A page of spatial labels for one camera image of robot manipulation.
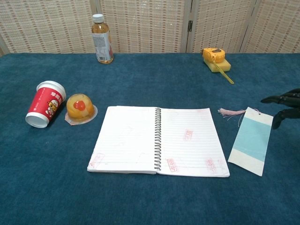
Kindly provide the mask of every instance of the open notebook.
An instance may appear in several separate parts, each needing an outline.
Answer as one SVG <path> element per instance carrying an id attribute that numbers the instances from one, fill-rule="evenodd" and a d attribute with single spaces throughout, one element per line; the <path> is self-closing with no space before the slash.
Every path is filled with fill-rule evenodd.
<path id="1" fill-rule="evenodd" d="M 108 107 L 88 171 L 229 177 L 209 108 Z"/>

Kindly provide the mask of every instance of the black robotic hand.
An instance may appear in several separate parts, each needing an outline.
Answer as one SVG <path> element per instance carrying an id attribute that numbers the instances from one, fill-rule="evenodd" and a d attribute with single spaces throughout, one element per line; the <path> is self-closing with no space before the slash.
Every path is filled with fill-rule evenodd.
<path id="1" fill-rule="evenodd" d="M 285 118 L 296 119 L 300 118 L 300 89 L 291 90 L 280 96 L 270 96 L 261 100 L 262 103 L 275 102 L 278 104 L 284 104 L 293 109 L 284 109 L 274 116 L 272 128 L 277 129 L 281 121 Z"/>

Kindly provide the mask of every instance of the bottle cap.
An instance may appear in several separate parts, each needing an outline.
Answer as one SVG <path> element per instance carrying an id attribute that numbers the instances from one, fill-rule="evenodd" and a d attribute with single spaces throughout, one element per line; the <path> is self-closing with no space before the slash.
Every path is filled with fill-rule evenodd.
<path id="1" fill-rule="evenodd" d="M 102 14 L 94 14 L 93 15 L 93 22 L 94 23 L 102 23 L 104 22 L 104 17 Z"/>

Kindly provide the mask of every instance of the tape measure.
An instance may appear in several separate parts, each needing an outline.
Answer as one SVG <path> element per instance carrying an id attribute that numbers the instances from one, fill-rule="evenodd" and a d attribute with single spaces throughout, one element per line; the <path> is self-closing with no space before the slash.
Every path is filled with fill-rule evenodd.
<path id="1" fill-rule="evenodd" d="M 202 56 L 208 62 L 212 62 L 219 72 L 225 77 L 229 83 L 234 84 L 233 80 L 217 65 L 225 59 L 225 51 L 220 48 L 204 48 Z"/>

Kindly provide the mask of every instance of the red paper cup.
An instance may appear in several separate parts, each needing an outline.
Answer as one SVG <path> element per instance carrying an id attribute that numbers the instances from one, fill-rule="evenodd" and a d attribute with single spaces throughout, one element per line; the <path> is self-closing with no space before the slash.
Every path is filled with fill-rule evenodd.
<path id="1" fill-rule="evenodd" d="M 65 99 L 66 91 L 59 83 L 41 82 L 25 117 L 26 122 L 36 128 L 45 128 Z"/>

